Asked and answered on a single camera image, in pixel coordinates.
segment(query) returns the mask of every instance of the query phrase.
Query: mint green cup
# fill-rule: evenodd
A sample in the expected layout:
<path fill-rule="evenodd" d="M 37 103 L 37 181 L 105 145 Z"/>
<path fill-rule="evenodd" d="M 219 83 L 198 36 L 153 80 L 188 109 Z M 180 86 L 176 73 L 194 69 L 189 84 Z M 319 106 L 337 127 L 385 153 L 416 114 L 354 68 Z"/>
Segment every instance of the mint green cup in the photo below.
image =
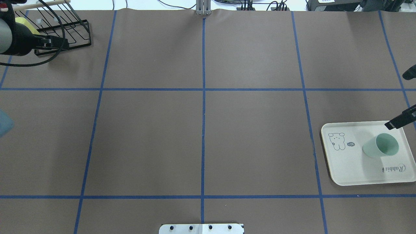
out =
<path fill-rule="evenodd" d="M 399 151 L 399 143 L 392 135 L 381 133 L 365 143 L 363 151 L 370 157 L 393 156 Z"/>

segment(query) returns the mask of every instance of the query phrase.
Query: yellow object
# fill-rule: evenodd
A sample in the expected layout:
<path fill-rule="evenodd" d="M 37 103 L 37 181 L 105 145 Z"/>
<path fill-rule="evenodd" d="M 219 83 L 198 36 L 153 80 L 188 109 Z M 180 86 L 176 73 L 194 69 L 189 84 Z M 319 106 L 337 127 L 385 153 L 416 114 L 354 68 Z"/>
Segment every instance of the yellow object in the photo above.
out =
<path fill-rule="evenodd" d="M 23 17 L 16 17 L 16 23 L 21 23 L 26 26 L 34 35 L 40 35 L 40 33 L 35 29 L 35 27 L 29 23 L 29 21 Z"/>

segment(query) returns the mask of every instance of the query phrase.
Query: bear drawing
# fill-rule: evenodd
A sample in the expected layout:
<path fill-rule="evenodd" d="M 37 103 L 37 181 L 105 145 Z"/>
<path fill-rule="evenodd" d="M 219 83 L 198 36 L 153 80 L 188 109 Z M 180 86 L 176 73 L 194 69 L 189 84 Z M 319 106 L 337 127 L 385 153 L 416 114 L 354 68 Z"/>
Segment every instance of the bear drawing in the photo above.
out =
<path fill-rule="evenodd" d="M 344 139 L 344 133 L 329 133 L 329 139 L 334 146 L 335 150 L 344 150 L 345 149 L 345 139 Z"/>

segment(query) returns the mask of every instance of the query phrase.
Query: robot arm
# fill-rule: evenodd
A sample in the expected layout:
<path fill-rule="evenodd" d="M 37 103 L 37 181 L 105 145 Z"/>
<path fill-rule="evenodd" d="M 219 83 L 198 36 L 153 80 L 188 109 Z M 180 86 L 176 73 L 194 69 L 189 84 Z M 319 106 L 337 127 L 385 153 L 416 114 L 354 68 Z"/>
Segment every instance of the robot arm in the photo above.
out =
<path fill-rule="evenodd" d="M 27 55 L 32 49 L 62 50 L 69 48 L 68 40 L 51 35 L 33 34 L 24 24 L 15 21 L 12 4 L 27 0 L 0 0 L 0 54 Z"/>

